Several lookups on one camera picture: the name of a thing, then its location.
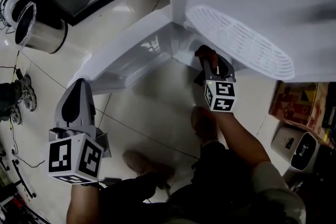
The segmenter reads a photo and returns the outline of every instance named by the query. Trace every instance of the sneaker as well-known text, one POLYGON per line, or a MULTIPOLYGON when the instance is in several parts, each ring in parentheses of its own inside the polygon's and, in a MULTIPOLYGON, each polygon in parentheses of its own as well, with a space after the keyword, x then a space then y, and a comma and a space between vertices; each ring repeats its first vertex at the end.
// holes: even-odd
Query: sneaker
POLYGON ((201 146, 218 142, 216 119, 209 110, 195 106, 191 113, 191 126, 200 139, 201 146))
POLYGON ((160 189, 166 188, 167 181, 172 179, 175 174, 175 169, 173 167, 153 162, 137 151, 126 151, 122 155, 122 158, 138 176, 143 176, 149 172, 161 175, 163 180, 162 183, 158 185, 160 189))
POLYGON ((11 119, 13 121, 13 123, 20 125, 22 123, 22 118, 21 118, 21 113, 20 113, 20 109, 17 106, 17 104, 13 107, 10 108, 11 110, 11 119))
POLYGON ((20 101, 23 101, 29 111, 34 111, 36 109, 37 100, 34 89, 31 85, 30 76, 26 74, 21 80, 19 80, 19 82, 21 82, 22 92, 20 101))

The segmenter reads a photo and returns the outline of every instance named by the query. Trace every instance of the fingers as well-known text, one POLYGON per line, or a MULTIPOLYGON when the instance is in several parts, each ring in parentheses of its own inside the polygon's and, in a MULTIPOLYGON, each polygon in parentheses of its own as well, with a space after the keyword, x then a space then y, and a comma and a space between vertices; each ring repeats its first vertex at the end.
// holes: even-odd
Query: fingers
POLYGON ((197 51, 195 51, 195 56, 199 57, 201 65, 203 67, 204 59, 207 59, 210 63, 212 69, 217 69, 218 66, 218 56, 215 50, 210 49, 207 45, 202 45, 197 51))

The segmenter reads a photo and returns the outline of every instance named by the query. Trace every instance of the white floor tile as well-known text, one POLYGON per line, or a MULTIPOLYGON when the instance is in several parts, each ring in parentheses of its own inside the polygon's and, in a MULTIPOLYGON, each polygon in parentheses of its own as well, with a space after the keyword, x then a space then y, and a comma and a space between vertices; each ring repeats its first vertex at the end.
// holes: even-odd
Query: white floor tile
POLYGON ((202 88, 193 83, 197 74, 170 59, 133 86, 113 92, 105 114, 165 145, 198 156, 190 116, 192 107, 205 100, 202 88))
MULTIPOLYGON (((193 83, 197 74, 171 59, 132 87, 112 93, 105 113, 165 145, 198 156, 190 113, 196 103, 206 104, 203 90, 193 83)), ((255 136, 268 114, 276 81, 240 76, 237 83, 235 117, 255 136)))
POLYGON ((23 53, 45 73, 67 87, 74 73, 102 46, 149 14, 159 0, 115 0, 89 16, 69 33, 62 48, 49 55, 24 48, 23 53))
MULTIPOLYGON (((4 27, 4 24, 0 22, 0 29, 4 27)), ((6 34, 6 29, 0 30, 0 51, 3 52, 8 48, 8 46, 13 46, 13 43, 15 42, 15 34, 6 34)))
MULTIPOLYGON (((124 163, 122 154, 127 150, 136 150, 156 162, 171 165, 176 168, 175 176, 170 182, 172 192, 182 186, 190 184, 190 180, 193 176, 191 165, 197 161, 195 158, 159 144, 106 115, 103 116, 100 127, 102 130, 108 132, 112 155, 111 158, 104 158, 102 160, 100 179, 104 179, 105 177, 121 179, 135 178, 135 172, 129 169, 124 163)), ((166 193, 157 189, 155 196, 150 200, 151 202, 156 202, 165 201, 166 199, 166 193)))
MULTIPOLYGON (((5 48, 2 48, 0 50, 0 66, 5 67, 14 67, 15 60, 17 57, 17 50, 13 46, 7 46, 5 48)), ((17 62, 17 69, 20 68, 22 71, 22 74, 25 74, 25 72, 30 68, 31 61, 29 61, 24 55, 19 55, 18 62, 17 62)), ((13 71, 14 69, 10 68, 0 68, 0 82, 4 83, 10 83, 13 79, 13 71)))
POLYGON ((164 8, 165 6, 170 4, 170 0, 160 0, 159 3, 157 4, 155 10, 164 8))
POLYGON ((96 116, 94 117, 95 126, 99 127, 99 124, 103 118, 103 113, 96 109, 96 116))
MULTIPOLYGON (((65 89, 44 74, 35 65, 29 70, 32 79, 32 86, 37 96, 37 108, 29 112, 22 105, 20 106, 23 122, 21 125, 14 125, 15 139, 19 149, 19 157, 31 165, 36 165, 45 158, 44 148, 48 142, 48 131, 54 127, 55 108, 65 89)), ((1 133, 5 149, 10 156, 11 146, 14 144, 9 131, 9 123, 0 123, 1 133)), ((56 180, 49 178, 42 164, 38 168, 30 168, 20 161, 19 169, 26 175, 27 180, 33 187, 37 197, 30 199, 25 196, 22 187, 20 194, 24 200, 36 211, 41 211, 52 223, 65 223, 65 213, 69 202, 70 188, 65 184, 58 184, 56 180)), ((13 166, 11 168, 11 179, 16 181, 17 175, 13 166)))
POLYGON ((267 115, 256 138, 264 146, 271 162, 279 170, 280 174, 283 175, 289 168, 289 163, 271 148, 271 142, 276 134, 278 125, 279 120, 271 115, 267 115))
POLYGON ((104 112, 107 102, 109 101, 110 94, 100 94, 93 96, 94 107, 101 112, 104 112))
POLYGON ((254 136, 268 115, 277 81, 263 75, 236 76, 238 86, 236 119, 254 136))

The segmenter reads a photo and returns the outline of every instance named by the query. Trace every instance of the gray sleeve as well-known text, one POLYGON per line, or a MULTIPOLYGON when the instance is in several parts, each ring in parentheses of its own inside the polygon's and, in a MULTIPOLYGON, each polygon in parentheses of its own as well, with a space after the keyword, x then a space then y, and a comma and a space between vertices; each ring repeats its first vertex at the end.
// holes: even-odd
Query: gray sleeve
POLYGON ((254 192, 258 197, 261 197, 261 199, 257 199, 256 203, 263 201, 260 202, 263 205, 259 209, 263 207, 266 211, 267 204, 280 205, 282 212, 286 214, 287 220, 289 219, 291 220, 290 222, 299 224, 306 223, 306 209, 303 201, 288 188, 279 171, 272 163, 264 162, 254 168, 252 185, 254 192))

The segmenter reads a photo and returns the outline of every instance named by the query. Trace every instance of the human arm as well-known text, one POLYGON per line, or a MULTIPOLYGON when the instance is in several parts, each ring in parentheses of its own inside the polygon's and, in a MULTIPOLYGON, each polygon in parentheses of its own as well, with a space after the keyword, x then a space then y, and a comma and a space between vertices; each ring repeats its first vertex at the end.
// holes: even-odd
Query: human arm
POLYGON ((217 124, 230 148, 251 168, 270 159, 262 144, 248 132, 232 113, 213 112, 217 124))
POLYGON ((99 215, 99 189, 73 185, 67 224, 96 224, 100 222, 99 215))

